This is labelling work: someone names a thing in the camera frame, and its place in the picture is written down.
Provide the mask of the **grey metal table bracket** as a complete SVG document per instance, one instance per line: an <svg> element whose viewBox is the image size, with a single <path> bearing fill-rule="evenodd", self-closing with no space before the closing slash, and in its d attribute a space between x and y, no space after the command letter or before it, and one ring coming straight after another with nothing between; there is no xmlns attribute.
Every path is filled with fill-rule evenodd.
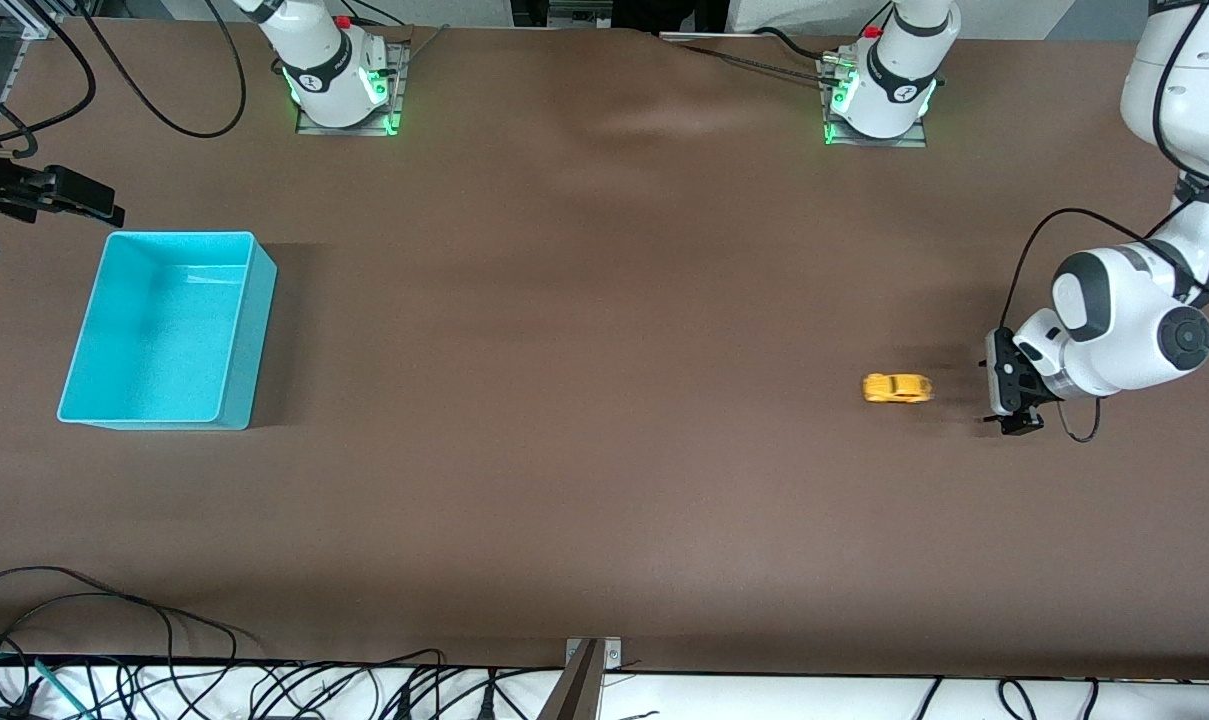
<svg viewBox="0 0 1209 720"><path fill-rule="evenodd" d="M536 720L598 720L604 670L621 667L621 638L575 637L566 643L566 666Z"/></svg>

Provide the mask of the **brown table mat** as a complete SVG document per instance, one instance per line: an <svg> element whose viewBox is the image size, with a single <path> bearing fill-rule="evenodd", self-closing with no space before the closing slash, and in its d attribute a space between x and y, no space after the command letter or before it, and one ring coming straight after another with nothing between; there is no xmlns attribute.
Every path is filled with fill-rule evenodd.
<svg viewBox="0 0 1209 720"><path fill-rule="evenodd" d="M52 565L244 654L644 669L1209 678L1209 361L1089 445L985 424L982 338L1048 211L1144 231L1126 43L962 41L925 149L634 31L417 28L398 137L299 137L272 53L216 140L110 69L40 164L279 277L251 429L56 410L106 225L0 217L0 625ZM925 374L870 403L864 374Z"/></svg>

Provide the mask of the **grey metal device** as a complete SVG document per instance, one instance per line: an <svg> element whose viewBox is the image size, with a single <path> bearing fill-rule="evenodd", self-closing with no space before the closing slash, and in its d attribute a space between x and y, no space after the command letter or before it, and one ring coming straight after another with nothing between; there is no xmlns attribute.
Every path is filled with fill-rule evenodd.
<svg viewBox="0 0 1209 720"><path fill-rule="evenodd" d="M546 0L549 29L609 29L613 0Z"/></svg>

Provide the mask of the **turquoise plastic bin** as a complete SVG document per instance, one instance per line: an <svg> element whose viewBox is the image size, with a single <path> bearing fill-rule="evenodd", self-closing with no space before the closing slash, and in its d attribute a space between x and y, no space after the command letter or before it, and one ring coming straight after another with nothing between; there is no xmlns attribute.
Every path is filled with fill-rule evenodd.
<svg viewBox="0 0 1209 720"><path fill-rule="evenodd" d="M244 430L278 265L248 231L118 231L57 406L110 430Z"/></svg>

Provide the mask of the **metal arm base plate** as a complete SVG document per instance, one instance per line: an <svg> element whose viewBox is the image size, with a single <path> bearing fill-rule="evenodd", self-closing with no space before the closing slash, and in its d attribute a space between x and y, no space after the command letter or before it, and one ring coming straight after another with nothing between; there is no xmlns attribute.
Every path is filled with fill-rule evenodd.
<svg viewBox="0 0 1209 720"><path fill-rule="evenodd" d="M330 127L316 120L297 104L297 88L293 86L296 105L297 135L316 137L397 137L403 123L404 94L409 72L407 43L389 43L384 53L375 60L363 60L360 79L363 94L371 95L374 106L360 122L345 127Z"/></svg>
<svg viewBox="0 0 1209 720"><path fill-rule="evenodd" d="M851 60L818 60L818 79L823 79L822 120L825 145L863 147L924 149L927 130L924 115L929 111L930 95L938 86L937 79L916 87L898 88L907 101L893 101L879 85L864 79Z"/></svg>

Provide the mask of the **yellow beetle toy car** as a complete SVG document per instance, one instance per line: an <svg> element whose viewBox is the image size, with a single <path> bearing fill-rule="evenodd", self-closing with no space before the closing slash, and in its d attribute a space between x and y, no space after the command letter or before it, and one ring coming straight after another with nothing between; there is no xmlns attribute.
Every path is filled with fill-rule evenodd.
<svg viewBox="0 0 1209 720"><path fill-rule="evenodd" d="M864 374L863 397L870 403L924 403L933 400L932 383L925 374Z"/></svg>

